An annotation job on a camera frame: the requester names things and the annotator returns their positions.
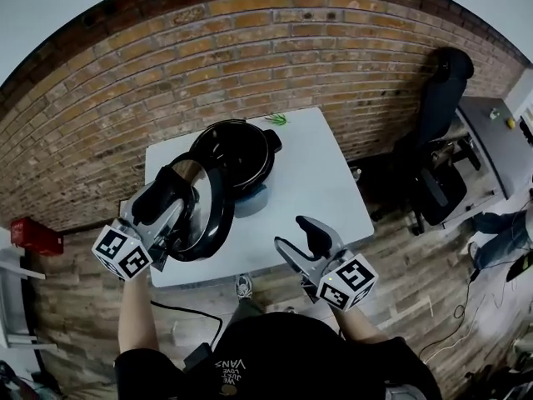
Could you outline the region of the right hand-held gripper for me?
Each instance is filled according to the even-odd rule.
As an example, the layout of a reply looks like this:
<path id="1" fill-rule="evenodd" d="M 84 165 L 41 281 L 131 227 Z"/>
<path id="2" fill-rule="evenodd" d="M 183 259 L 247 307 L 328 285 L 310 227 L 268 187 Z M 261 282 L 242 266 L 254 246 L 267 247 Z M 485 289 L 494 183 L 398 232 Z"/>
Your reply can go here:
<path id="1" fill-rule="evenodd" d="M 306 234 L 310 254 L 282 237 L 274 238 L 277 252 L 289 266 L 302 274 L 301 286 L 315 303 L 323 300 L 335 309 L 348 311 L 373 289 L 377 272 L 365 257 L 343 246 L 340 235 L 312 217 L 296 216 Z"/>

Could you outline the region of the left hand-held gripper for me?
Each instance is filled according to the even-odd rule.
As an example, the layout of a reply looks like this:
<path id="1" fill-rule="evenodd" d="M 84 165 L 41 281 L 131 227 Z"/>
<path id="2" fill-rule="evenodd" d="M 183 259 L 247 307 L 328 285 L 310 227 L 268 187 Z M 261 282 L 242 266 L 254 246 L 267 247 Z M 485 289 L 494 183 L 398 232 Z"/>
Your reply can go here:
<path id="1" fill-rule="evenodd" d="M 166 248 L 180 243 L 190 225 L 192 188 L 170 166 L 121 207 L 119 217 L 104 226 L 92 246 L 93 255 L 125 281 L 152 266 L 161 271 Z"/>

